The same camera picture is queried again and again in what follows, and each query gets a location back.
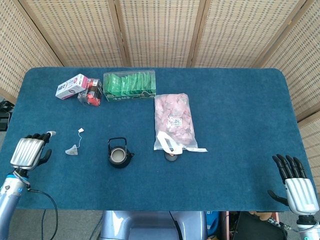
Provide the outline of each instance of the tea bag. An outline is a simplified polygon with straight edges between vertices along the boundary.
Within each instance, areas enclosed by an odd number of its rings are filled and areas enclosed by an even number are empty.
[[[83,131],[84,131],[83,128],[80,128],[78,130],[78,136],[80,137],[79,146],[74,144],[71,148],[69,148],[69,149],[64,151],[66,154],[68,154],[68,155],[78,155],[78,148],[80,148],[80,142],[81,142],[81,139],[82,139],[82,137],[80,136],[80,133],[82,133]]]
[[[132,75],[133,78],[133,85],[131,89],[131,94],[137,94],[137,83],[138,83],[138,76],[136,74]]]
[[[115,74],[111,74],[109,81],[109,85],[111,84],[110,92],[115,96],[121,96],[121,87],[122,87],[122,80]]]
[[[146,74],[146,86],[145,86],[146,90],[150,90],[151,89],[151,75],[150,72],[148,72]]]
[[[121,83],[121,96],[127,95],[128,90],[128,77],[123,76],[121,77],[122,83]]]
[[[69,148],[68,150],[65,150],[65,153],[68,155],[78,155],[77,145],[74,144],[71,148]]]
[[[150,92],[152,94],[156,93],[156,77],[154,74],[151,74],[151,86],[150,86]]]
[[[132,75],[128,75],[127,78],[128,78],[128,89],[126,91],[126,94],[127,95],[135,94],[133,91],[135,78]]]
[[[137,82],[137,94],[141,94],[142,93],[142,89],[143,89],[143,85],[144,85],[144,78],[143,75],[141,74],[141,72],[138,73],[138,82]]]

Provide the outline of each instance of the label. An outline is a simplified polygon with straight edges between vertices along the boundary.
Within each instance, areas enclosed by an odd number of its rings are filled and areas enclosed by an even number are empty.
[[[182,127],[182,118],[173,118],[172,124],[175,127]]]

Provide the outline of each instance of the white box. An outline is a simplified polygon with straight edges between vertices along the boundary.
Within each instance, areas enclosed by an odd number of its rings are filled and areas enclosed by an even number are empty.
[[[86,90],[88,78],[78,74],[73,78],[60,84],[56,90],[55,96],[59,99],[67,99],[83,90]]]

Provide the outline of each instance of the clear plastic box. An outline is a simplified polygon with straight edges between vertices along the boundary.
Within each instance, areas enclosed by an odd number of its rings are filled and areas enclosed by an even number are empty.
[[[103,74],[103,94],[109,102],[156,96],[154,70],[118,71]]]

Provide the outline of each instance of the pink packaged food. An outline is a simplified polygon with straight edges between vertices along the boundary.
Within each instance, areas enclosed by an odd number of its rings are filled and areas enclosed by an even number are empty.
[[[154,97],[155,132],[164,132],[182,148],[197,148],[195,130],[189,107],[188,95],[163,94]],[[162,150],[159,139],[156,137],[154,150]]]

